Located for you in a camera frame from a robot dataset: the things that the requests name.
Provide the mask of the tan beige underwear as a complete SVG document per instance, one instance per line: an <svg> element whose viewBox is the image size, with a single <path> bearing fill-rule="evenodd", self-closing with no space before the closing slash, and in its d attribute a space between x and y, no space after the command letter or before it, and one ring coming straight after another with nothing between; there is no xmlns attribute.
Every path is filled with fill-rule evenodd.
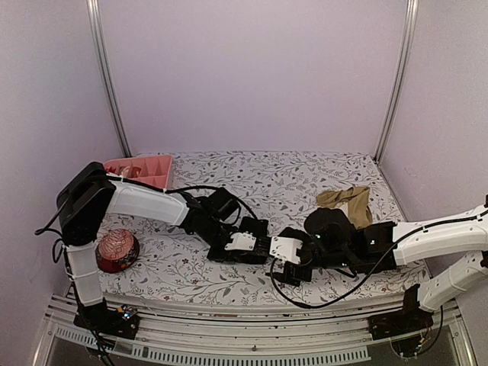
<svg viewBox="0 0 488 366"><path fill-rule="evenodd" d="M373 223L369 208L368 187L350 187L341 191L323 191L316 196L318 207L339 209L356 229L364 229Z"/></svg>

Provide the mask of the black white-striped underwear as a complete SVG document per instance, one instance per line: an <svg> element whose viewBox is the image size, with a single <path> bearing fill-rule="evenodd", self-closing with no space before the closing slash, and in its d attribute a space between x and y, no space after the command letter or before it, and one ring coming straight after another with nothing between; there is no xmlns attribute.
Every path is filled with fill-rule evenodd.
<svg viewBox="0 0 488 366"><path fill-rule="evenodd" d="M260 236L255 241L252 251L249 252L249 263L254 265L265 264L270 255L272 238L269 236Z"/></svg>

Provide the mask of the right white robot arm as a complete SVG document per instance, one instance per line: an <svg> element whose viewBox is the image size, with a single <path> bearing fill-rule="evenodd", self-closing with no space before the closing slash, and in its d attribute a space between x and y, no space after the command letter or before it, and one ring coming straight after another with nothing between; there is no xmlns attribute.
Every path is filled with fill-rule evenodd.
<svg viewBox="0 0 488 366"><path fill-rule="evenodd" d="M302 309L320 309L356 292L379 269L388 255L393 256L396 265L402 266L420 259L457 252L463 252L464 256L441 274L405 291L406 297L413 297L413 303L395 314L394 325L400 332L411 332L423 321L424 312L433 313L450 299L487 278L486 204L436 220L397 223L393 227L393 243L364 278L350 291L328 303L311 305L292 300L279 288L273 273L270 278L273 288L287 302Z"/></svg>

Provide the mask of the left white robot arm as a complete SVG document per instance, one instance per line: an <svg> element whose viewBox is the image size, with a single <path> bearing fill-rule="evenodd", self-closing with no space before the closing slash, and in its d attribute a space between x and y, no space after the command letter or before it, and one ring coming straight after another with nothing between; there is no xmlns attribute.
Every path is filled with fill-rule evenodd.
<svg viewBox="0 0 488 366"><path fill-rule="evenodd" d="M104 301L96 263L95 241L104 218L121 214L156 220L199 236L209 245L215 262L262 264L269 256L267 222L252 213L240 226L226 219L248 205L225 188L211 195L191 195L190 188L165 190L110 175L101 163L91 162L59 193L56 206L66 260L85 320L96 330L113 325Z"/></svg>

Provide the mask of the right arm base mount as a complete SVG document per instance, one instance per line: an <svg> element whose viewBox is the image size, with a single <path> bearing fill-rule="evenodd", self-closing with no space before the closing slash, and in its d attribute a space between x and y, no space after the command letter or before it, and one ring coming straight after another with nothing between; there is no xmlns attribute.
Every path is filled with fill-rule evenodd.
<svg viewBox="0 0 488 366"><path fill-rule="evenodd" d="M373 340L400 336L433 326L432 313L420 309L419 288L420 285L415 284L405 292L400 310L368 317L368 331Z"/></svg>

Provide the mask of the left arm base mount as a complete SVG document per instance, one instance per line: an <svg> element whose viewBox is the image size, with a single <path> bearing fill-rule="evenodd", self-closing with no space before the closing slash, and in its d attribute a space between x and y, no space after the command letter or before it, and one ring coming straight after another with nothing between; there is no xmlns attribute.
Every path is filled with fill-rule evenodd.
<svg viewBox="0 0 488 366"><path fill-rule="evenodd" d="M127 305L111 309L103 298L100 303L90 306L78 302L74 324L96 334L134 340L139 329L140 316Z"/></svg>

